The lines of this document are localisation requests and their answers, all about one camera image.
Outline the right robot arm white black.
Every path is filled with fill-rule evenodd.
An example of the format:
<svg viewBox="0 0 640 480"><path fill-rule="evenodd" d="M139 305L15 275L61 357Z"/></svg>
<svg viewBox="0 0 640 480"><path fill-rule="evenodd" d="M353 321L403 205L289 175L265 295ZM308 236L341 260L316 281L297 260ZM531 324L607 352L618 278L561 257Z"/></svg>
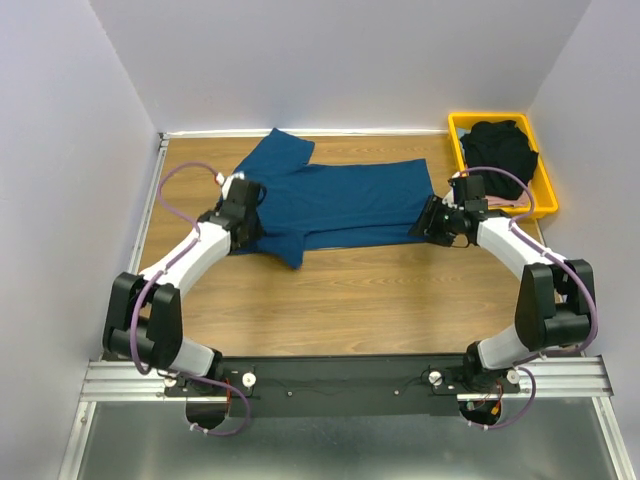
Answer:
<svg viewBox="0 0 640 480"><path fill-rule="evenodd" d="M520 281L514 320L502 332L467 347L462 384L480 392L513 367L541 354L583 351L598 333L594 274L526 234L516 218L492 210L482 168L453 175L445 197L430 195L409 234L450 247L463 236L500 260Z"/></svg>

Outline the blue t shirt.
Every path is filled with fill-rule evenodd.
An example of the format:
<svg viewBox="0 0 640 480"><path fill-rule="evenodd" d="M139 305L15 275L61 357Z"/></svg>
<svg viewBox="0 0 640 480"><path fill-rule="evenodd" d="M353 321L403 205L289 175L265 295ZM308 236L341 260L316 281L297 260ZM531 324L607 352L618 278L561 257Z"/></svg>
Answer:
<svg viewBox="0 0 640 480"><path fill-rule="evenodd" d="M314 148L274 129L236 167L266 188L264 235L248 252L298 269L309 250L414 242L409 230L434 192L425 159L323 165L312 162Z"/></svg>

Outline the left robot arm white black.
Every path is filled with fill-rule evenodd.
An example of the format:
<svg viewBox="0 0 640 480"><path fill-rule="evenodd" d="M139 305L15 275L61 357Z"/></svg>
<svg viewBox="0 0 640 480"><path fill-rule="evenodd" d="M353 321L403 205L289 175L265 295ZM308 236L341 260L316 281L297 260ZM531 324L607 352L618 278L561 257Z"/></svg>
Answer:
<svg viewBox="0 0 640 480"><path fill-rule="evenodd" d="M223 354L184 335L182 303L215 263L254 245L264 233L258 207L267 189L238 174L222 183L214 209L190 219L191 231L161 260L113 281L102 335L104 350L139 373L173 373L201 395L228 391Z"/></svg>

